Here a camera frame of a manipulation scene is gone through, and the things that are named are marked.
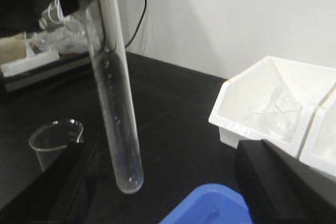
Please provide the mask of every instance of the test tube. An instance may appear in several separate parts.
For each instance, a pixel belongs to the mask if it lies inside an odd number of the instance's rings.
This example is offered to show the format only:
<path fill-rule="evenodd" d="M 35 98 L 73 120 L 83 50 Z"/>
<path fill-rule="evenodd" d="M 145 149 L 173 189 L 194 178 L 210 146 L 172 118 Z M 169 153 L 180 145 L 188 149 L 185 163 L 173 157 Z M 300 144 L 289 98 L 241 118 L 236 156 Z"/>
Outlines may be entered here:
<path fill-rule="evenodd" d="M 119 189 L 137 192 L 143 169 L 117 0 L 79 0 L 86 20 L 112 165 Z"/>

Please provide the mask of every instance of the white container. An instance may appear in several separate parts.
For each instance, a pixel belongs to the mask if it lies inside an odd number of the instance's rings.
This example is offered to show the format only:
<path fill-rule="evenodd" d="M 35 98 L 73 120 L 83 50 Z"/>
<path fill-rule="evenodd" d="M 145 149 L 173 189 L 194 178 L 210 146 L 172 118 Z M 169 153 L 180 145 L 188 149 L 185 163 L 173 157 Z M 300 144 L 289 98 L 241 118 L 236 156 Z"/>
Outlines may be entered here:
<path fill-rule="evenodd" d="M 336 69 L 267 56 L 224 82 L 209 122 L 219 127 L 223 143 L 236 148 L 239 140 L 268 139 L 288 154 L 298 157 L 306 130 L 320 105 L 336 84 Z M 291 139 L 252 129 L 246 122 L 249 106 L 269 101 L 276 87 L 282 97 L 298 100 L 302 110 Z"/>
<path fill-rule="evenodd" d="M 316 112 L 300 161 L 336 180 L 336 91 Z"/>

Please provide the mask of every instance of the glass beaker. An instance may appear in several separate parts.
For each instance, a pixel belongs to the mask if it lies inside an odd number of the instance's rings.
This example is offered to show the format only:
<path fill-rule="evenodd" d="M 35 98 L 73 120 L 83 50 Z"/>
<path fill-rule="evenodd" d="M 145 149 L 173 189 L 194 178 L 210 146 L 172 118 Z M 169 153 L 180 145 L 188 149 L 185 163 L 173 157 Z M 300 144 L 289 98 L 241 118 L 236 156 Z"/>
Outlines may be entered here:
<path fill-rule="evenodd" d="M 299 124 L 302 104 L 285 98 L 275 103 L 275 106 L 279 109 L 279 113 L 272 118 L 271 132 L 284 141 L 290 142 Z"/>
<path fill-rule="evenodd" d="M 74 119 L 63 119 L 39 127 L 29 138 L 42 171 L 45 171 L 70 142 L 83 143 L 83 125 Z"/>

